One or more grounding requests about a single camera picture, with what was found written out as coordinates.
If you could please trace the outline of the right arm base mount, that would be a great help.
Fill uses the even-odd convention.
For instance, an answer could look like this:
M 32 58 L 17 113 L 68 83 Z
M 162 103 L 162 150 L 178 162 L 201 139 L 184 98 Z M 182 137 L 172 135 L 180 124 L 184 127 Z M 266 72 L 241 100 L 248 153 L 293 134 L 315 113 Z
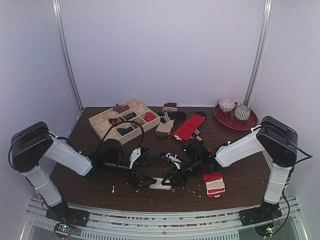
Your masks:
M 254 207 L 239 212 L 239 218 L 242 226 L 254 226 L 255 233 L 260 237 L 273 236 L 278 227 L 280 227 L 281 210 L 270 208 L 263 208 L 261 206 Z

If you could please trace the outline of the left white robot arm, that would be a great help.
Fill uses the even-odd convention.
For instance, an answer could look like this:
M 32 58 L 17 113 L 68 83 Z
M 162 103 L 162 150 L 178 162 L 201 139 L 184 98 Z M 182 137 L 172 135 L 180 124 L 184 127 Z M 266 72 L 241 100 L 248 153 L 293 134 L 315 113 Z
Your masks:
M 145 161 L 149 149 L 138 146 L 129 157 L 120 141 L 103 137 L 92 154 L 77 150 L 65 137 L 53 134 L 48 125 L 39 121 L 16 133 L 10 143 L 8 162 L 12 169 L 20 172 L 52 208 L 52 213 L 61 222 L 72 218 L 72 211 L 64 205 L 63 194 L 43 170 L 40 160 L 51 159 L 80 176 L 94 178 L 106 172 L 125 172 L 134 188 L 140 189 L 155 184 L 155 178 L 138 174 L 136 165 Z

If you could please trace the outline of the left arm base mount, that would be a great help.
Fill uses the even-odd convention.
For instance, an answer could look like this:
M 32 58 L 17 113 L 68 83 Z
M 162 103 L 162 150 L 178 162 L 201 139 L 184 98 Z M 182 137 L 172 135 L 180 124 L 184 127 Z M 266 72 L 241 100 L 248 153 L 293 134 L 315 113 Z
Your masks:
M 66 212 L 54 211 L 52 207 L 46 210 L 46 218 L 56 221 L 53 233 L 59 239 L 69 238 L 77 230 L 77 227 L 86 227 L 90 213 L 86 210 L 67 208 Z

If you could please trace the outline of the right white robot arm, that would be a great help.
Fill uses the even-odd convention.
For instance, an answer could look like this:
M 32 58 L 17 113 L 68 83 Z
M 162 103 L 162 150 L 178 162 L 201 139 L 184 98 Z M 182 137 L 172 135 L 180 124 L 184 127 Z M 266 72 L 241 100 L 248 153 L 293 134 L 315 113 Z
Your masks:
M 304 154 L 306 159 L 312 158 L 298 147 L 298 133 L 271 116 L 265 116 L 259 125 L 243 137 L 222 144 L 212 151 L 194 138 L 185 141 L 181 148 L 188 158 L 186 162 L 179 162 L 174 155 L 160 155 L 164 162 L 175 165 L 161 181 L 163 186 L 182 186 L 190 176 L 199 171 L 213 173 L 256 153 L 267 153 L 272 159 L 272 168 L 264 204 L 256 210 L 256 216 L 261 221 L 268 220 L 276 212 L 275 205 L 289 184 L 295 165 L 299 163 L 298 152 Z

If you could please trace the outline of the red sock with stripes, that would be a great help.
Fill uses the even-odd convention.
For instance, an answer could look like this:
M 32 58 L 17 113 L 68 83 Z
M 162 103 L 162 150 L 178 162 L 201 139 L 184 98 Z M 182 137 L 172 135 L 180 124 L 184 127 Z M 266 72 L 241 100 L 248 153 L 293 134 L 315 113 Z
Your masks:
M 226 187 L 221 172 L 202 172 L 202 179 L 209 198 L 219 198 L 226 193 Z

